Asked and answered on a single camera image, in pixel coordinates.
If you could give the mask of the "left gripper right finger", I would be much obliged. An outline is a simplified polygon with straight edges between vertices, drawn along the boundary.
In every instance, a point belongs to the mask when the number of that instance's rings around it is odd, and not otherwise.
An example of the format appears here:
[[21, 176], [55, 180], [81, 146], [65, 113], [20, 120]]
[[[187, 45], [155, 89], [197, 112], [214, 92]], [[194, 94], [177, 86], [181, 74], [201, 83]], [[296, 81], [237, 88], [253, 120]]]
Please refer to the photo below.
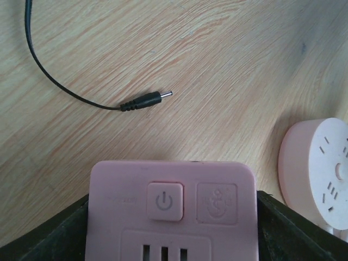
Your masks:
[[257, 191], [259, 260], [347, 260], [347, 243]]

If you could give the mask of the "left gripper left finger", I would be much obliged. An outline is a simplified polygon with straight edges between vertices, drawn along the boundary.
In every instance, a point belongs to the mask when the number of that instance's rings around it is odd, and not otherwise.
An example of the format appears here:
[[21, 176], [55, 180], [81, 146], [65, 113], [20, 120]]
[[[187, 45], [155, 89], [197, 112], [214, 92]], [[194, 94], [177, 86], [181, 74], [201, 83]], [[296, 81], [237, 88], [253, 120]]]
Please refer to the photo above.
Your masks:
[[1, 260], [84, 260], [88, 220], [85, 195], [25, 235], [1, 247]]

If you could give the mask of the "pink round socket base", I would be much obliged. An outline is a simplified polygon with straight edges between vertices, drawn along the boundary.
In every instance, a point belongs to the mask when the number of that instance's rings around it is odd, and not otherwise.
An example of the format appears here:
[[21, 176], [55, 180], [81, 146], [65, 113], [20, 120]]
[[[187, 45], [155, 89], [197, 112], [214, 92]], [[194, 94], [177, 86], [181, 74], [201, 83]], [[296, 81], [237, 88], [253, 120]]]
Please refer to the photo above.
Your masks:
[[287, 206], [347, 241], [347, 123], [331, 117], [294, 124], [277, 168]]

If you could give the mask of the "pink cube socket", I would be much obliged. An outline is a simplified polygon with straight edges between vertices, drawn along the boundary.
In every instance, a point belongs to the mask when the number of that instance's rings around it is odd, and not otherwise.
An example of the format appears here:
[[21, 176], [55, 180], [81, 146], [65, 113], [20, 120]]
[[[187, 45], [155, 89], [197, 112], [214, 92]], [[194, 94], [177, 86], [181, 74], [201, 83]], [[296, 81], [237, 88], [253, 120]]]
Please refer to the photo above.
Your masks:
[[258, 260], [256, 180], [235, 162], [101, 161], [86, 260]]

